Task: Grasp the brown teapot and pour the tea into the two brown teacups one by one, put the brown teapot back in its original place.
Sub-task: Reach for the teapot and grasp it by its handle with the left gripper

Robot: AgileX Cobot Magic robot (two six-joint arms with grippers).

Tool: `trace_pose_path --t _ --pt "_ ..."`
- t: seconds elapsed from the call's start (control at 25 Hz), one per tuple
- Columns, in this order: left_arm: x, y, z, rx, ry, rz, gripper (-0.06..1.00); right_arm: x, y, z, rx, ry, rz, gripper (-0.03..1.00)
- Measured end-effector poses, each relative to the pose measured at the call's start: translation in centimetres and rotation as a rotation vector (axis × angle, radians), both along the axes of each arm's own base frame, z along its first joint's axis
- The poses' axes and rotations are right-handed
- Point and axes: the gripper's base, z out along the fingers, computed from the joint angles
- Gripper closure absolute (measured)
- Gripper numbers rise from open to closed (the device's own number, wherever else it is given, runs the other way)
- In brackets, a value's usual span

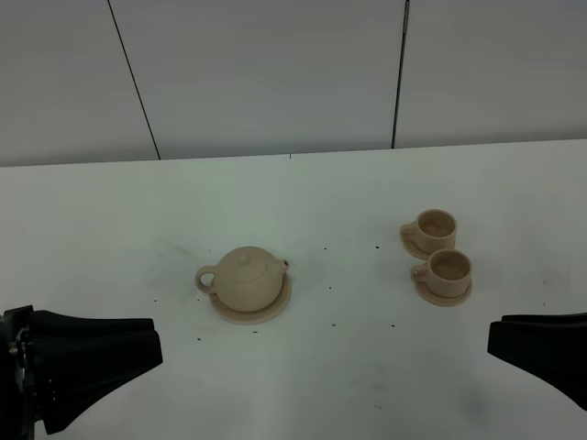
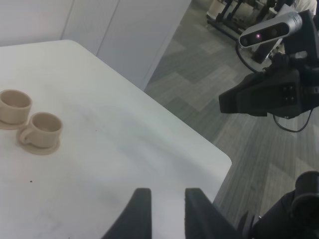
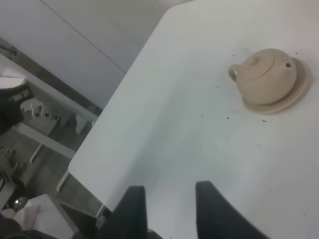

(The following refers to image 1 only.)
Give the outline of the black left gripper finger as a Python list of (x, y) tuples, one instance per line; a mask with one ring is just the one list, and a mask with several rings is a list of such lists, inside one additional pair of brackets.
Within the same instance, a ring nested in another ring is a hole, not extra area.
[(108, 339), (112, 344), (129, 347), (155, 347), (155, 327), (148, 318), (91, 319), (49, 311), (35, 311), (28, 316), (28, 346), (44, 341)]
[(37, 417), (49, 435), (66, 429), (107, 394), (162, 363), (154, 330), (32, 342)]

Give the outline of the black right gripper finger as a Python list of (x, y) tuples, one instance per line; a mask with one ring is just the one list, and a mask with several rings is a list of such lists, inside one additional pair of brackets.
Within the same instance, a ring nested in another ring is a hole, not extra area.
[(487, 352), (586, 408), (584, 320), (496, 321), (490, 324)]
[(504, 315), (502, 322), (544, 326), (586, 326), (587, 313), (572, 314), (512, 314)]

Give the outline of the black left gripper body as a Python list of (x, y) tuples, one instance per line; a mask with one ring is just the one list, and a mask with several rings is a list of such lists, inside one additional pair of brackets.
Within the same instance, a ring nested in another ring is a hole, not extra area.
[(29, 318), (31, 305), (1, 314), (1, 438), (35, 438), (45, 391), (38, 382)]

